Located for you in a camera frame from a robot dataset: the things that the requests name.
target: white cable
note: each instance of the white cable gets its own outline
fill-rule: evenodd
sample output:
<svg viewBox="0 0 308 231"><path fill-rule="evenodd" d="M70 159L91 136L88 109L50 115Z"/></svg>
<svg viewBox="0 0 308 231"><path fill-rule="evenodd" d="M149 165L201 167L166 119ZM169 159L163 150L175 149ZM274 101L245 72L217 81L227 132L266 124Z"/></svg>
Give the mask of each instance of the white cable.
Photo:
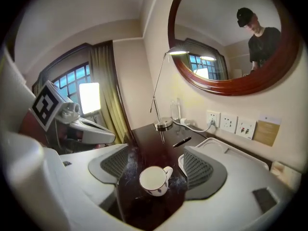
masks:
<svg viewBox="0 0 308 231"><path fill-rule="evenodd" d="M172 121L173 121L175 124L180 125L180 126L183 126L183 127L186 127L186 128L188 128L188 129L190 129L191 131L196 132L196 133L203 133L203 132L206 132L206 131L208 131L208 130L211 128L212 125L215 124L215 122L211 121L210 126L209 126L206 130L194 130L194 129L192 129L191 127L189 127L189 126L187 126L187 125L184 125L184 124L181 124L181 123L178 123L178 122L176 122L176 121L173 120L173 119L172 119Z"/></svg>

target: white outlet plate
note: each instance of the white outlet plate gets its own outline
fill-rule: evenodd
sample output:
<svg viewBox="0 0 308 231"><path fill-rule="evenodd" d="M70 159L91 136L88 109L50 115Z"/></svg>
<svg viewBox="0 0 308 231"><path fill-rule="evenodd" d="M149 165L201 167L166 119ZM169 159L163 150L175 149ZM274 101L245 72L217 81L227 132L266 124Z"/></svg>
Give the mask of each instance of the white outlet plate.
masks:
<svg viewBox="0 0 308 231"><path fill-rule="evenodd" d="M220 124L220 112L207 111L206 112L206 123L211 124L211 120L215 121L215 127L219 128Z"/></svg>
<svg viewBox="0 0 308 231"><path fill-rule="evenodd" d="M237 116L230 114L221 114L220 118L220 129L225 130L230 133L235 133L236 131Z"/></svg>
<svg viewBox="0 0 308 231"><path fill-rule="evenodd" d="M256 128L256 121L239 118L237 123L236 134L246 139L252 140Z"/></svg>

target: black t-shirt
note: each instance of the black t-shirt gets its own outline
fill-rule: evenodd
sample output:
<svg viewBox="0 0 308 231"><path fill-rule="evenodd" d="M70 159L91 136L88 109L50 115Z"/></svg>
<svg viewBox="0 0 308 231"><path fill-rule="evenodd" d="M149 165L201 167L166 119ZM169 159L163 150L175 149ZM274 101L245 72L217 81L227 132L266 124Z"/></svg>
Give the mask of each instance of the black t-shirt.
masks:
<svg viewBox="0 0 308 231"><path fill-rule="evenodd" d="M253 35L249 42L250 62L257 62L261 67L278 48L280 31L274 27L266 27L260 37Z"/></svg>

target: mug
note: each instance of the mug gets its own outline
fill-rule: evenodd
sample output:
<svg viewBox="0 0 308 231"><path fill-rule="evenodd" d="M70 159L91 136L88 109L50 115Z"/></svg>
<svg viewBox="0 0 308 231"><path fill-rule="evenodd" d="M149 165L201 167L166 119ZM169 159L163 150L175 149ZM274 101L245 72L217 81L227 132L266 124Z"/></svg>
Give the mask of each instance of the mug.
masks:
<svg viewBox="0 0 308 231"><path fill-rule="evenodd" d="M159 197L164 195L168 190L168 180L173 172L169 166L161 168L151 166L141 172L139 184L150 195Z"/></svg>

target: ceiling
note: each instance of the ceiling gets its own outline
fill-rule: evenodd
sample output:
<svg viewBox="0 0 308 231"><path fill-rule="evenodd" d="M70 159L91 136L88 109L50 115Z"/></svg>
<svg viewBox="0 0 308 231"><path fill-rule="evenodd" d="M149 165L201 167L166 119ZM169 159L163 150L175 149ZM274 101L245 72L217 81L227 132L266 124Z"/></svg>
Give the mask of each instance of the ceiling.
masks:
<svg viewBox="0 0 308 231"><path fill-rule="evenodd" d="M237 24L236 13L242 7L256 13L262 26L281 29L271 0L182 0L176 24L194 29L227 46L252 36Z"/></svg>
<svg viewBox="0 0 308 231"><path fill-rule="evenodd" d="M139 19L143 0L32 0L17 37L15 56L24 74L39 54L93 26Z"/></svg>

